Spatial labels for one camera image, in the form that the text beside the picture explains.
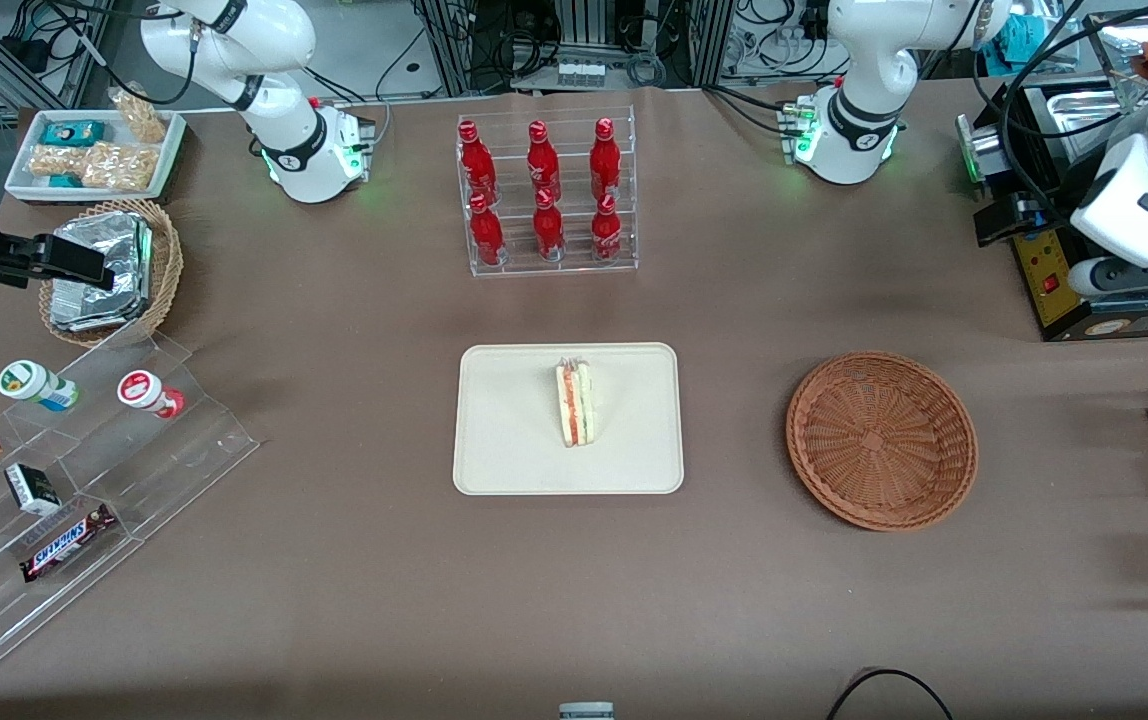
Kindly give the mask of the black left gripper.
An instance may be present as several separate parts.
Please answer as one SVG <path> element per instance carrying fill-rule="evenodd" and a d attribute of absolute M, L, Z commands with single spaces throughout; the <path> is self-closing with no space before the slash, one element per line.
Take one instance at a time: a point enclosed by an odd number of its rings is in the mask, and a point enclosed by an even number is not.
<path fill-rule="evenodd" d="M 1066 229 L 1071 220 L 1052 200 L 1042 201 L 1034 192 L 1008 193 L 1000 202 L 974 214 L 977 246 L 985 249 L 1004 237 L 1027 237 L 1044 231 Z"/>

